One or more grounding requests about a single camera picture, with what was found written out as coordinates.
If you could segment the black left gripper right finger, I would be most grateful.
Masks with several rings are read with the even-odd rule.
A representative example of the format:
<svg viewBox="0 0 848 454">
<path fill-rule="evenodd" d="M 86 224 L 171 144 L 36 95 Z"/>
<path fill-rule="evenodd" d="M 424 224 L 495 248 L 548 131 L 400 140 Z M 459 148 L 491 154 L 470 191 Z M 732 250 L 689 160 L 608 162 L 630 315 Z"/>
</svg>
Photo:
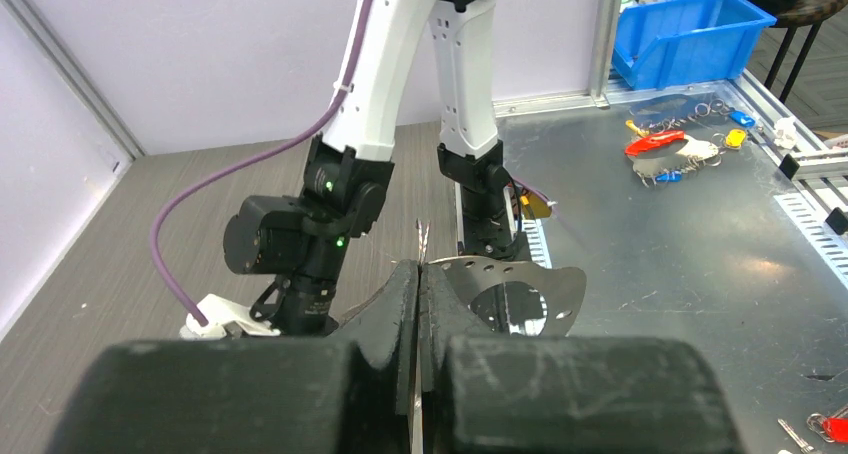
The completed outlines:
<svg viewBox="0 0 848 454">
<path fill-rule="evenodd" d="M 445 271 L 421 276 L 429 453 L 740 453 L 720 383 L 693 346 L 655 337 L 494 333 Z"/>
</svg>

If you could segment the metal keyring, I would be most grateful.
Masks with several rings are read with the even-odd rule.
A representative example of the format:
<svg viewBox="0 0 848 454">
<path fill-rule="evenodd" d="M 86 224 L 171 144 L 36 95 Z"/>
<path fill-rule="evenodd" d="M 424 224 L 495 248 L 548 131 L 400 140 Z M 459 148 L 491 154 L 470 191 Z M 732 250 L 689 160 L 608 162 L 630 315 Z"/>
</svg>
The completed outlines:
<svg viewBox="0 0 848 454">
<path fill-rule="evenodd" d="M 424 265 L 427 259 L 431 223 L 429 221 L 422 221 L 421 219 L 417 219 L 415 225 L 418 235 L 417 260 L 419 265 Z"/>
</svg>

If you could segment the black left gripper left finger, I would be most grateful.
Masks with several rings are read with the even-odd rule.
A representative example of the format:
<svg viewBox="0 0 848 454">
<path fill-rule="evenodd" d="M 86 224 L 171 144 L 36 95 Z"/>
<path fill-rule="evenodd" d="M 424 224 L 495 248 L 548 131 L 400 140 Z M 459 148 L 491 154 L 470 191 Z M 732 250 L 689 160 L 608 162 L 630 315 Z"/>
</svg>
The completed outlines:
<svg viewBox="0 0 848 454">
<path fill-rule="evenodd" d="M 50 453 L 406 453 L 418 265 L 325 337 L 138 340 L 89 366 Z"/>
</svg>

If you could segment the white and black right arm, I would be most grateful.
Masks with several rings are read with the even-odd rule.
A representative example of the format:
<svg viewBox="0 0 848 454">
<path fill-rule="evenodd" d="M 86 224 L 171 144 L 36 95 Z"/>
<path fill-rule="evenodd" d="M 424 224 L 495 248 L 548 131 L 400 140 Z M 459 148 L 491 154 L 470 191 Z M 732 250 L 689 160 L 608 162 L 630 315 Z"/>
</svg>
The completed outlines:
<svg viewBox="0 0 848 454">
<path fill-rule="evenodd" d="M 300 193 L 249 196 L 226 226 L 228 268 L 272 283 L 250 308 L 229 309 L 224 324 L 263 337 L 327 329 L 349 242 L 370 231 L 385 204 L 401 98 L 425 32 L 443 108 L 437 160 L 460 189 L 465 246 L 524 258 L 492 105 L 494 8 L 495 0 L 359 1 L 338 94 L 309 132 Z"/>
</svg>

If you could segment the perforated metal plate holder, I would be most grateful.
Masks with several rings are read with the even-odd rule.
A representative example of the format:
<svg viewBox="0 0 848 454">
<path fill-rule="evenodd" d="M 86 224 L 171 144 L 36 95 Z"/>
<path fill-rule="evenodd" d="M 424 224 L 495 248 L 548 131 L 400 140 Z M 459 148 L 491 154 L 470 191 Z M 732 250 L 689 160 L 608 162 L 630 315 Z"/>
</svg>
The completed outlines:
<svg viewBox="0 0 848 454">
<path fill-rule="evenodd" d="M 582 307 L 587 276 L 577 267 L 456 256 L 432 263 L 467 308 L 495 332 L 565 336 Z"/>
</svg>

